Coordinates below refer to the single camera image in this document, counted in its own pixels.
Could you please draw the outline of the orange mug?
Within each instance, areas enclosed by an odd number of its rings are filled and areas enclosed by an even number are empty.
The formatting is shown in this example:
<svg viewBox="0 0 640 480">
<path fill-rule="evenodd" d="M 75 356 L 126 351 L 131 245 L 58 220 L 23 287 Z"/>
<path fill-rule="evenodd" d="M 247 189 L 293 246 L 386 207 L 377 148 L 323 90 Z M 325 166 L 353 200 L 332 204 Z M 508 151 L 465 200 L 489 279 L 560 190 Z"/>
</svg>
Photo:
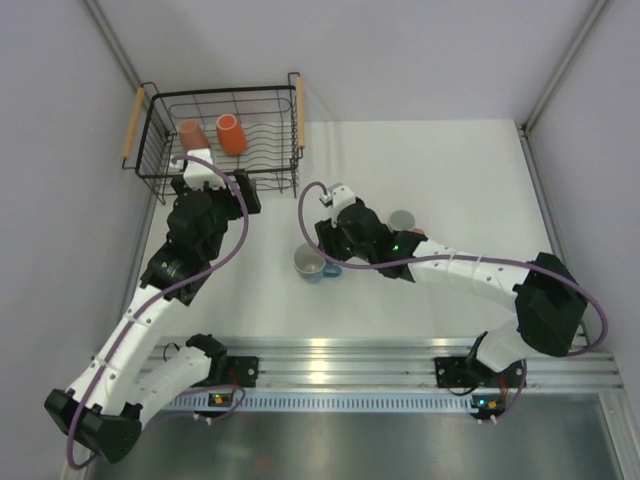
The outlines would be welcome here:
<svg viewBox="0 0 640 480">
<path fill-rule="evenodd" d="M 221 149 L 230 156 L 240 156 L 248 148 L 244 128 L 238 117 L 223 114 L 216 121 L 216 135 Z"/>
</svg>

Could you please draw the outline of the pink printed mug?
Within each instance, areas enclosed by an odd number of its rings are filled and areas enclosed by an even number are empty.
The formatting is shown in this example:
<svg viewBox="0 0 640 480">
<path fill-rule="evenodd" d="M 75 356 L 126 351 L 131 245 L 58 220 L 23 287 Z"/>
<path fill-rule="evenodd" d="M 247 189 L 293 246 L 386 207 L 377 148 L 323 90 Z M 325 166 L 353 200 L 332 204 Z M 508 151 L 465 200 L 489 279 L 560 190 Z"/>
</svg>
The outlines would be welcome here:
<svg viewBox="0 0 640 480">
<path fill-rule="evenodd" d="M 414 215 L 407 210 L 395 210 L 388 218 L 387 225 L 392 232 L 407 231 L 411 233 L 424 234 L 424 230 L 416 226 Z"/>
</svg>

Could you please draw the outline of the salmon dotted mug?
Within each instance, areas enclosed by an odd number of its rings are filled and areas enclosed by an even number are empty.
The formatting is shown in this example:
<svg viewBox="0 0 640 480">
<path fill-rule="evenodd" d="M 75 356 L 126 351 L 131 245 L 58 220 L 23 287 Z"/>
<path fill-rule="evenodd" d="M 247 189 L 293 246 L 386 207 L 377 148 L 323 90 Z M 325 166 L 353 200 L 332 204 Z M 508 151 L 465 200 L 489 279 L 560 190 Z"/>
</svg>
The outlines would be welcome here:
<svg viewBox="0 0 640 480">
<path fill-rule="evenodd" d="M 209 139 L 195 120 L 185 120 L 179 125 L 179 138 L 185 152 L 210 147 Z"/>
</svg>

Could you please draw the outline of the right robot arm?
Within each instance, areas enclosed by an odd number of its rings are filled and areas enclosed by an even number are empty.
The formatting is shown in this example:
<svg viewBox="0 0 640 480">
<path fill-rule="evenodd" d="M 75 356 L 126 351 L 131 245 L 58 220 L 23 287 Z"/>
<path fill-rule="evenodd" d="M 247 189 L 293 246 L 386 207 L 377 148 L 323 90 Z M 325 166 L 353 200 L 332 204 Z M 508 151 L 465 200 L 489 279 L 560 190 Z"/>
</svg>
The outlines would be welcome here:
<svg viewBox="0 0 640 480">
<path fill-rule="evenodd" d="M 319 249 L 331 259 L 360 266 L 389 279 L 447 285 L 505 307 L 512 319 L 481 333 L 460 361 L 458 374 L 487 386 L 505 370 L 536 354 L 569 355 L 587 301 L 575 279 L 554 255 L 530 262 L 458 252 L 414 231 L 392 231 L 355 197 L 321 197 L 331 216 L 314 229 Z"/>
</svg>

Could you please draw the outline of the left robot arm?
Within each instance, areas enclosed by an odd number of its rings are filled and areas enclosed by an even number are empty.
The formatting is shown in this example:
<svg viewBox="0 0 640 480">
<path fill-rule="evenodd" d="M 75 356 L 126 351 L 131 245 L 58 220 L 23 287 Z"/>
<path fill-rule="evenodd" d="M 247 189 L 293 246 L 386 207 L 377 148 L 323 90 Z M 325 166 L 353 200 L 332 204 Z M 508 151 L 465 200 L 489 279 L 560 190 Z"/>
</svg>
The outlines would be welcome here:
<svg viewBox="0 0 640 480">
<path fill-rule="evenodd" d="M 190 187 L 174 179 L 177 193 L 169 231 L 140 278 L 131 303 L 86 370 L 67 388 L 54 389 L 45 410 L 66 435 L 69 467 L 81 470 L 74 448 L 91 460 L 121 461 L 143 429 L 171 401 L 203 382 L 220 386 L 227 376 L 227 349 L 210 335 L 189 338 L 177 355 L 142 375 L 165 330 L 179 319 L 213 272 L 240 251 L 250 215 L 261 210 L 249 174 L 236 170 L 225 187 Z"/>
</svg>

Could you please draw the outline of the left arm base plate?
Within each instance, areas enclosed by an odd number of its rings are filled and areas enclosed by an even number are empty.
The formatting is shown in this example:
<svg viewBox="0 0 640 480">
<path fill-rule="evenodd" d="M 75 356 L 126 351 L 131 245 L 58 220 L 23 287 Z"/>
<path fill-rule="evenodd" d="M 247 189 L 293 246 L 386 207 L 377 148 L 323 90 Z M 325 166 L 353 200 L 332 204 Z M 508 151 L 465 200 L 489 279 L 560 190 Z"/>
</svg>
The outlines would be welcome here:
<svg viewBox="0 0 640 480">
<path fill-rule="evenodd" d="M 259 358 L 256 356 L 227 356 L 212 360 L 207 376 L 190 385 L 191 388 L 218 385 L 238 385 L 254 388 L 258 379 Z"/>
</svg>

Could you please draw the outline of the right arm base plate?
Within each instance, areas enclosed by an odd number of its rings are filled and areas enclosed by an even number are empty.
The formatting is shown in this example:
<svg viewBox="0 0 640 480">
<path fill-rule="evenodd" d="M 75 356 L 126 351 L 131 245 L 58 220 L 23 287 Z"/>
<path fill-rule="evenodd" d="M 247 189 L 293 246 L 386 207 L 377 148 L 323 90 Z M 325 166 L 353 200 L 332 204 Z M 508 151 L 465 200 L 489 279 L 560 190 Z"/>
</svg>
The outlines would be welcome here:
<svg viewBox="0 0 640 480">
<path fill-rule="evenodd" d="M 494 372 L 477 360 L 463 356 L 436 357 L 435 374 L 439 388 L 453 391 L 467 391 L 479 388 L 501 386 L 500 380 L 509 388 L 520 385 L 524 367 L 521 362 L 514 362 L 501 372 Z"/>
</svg>

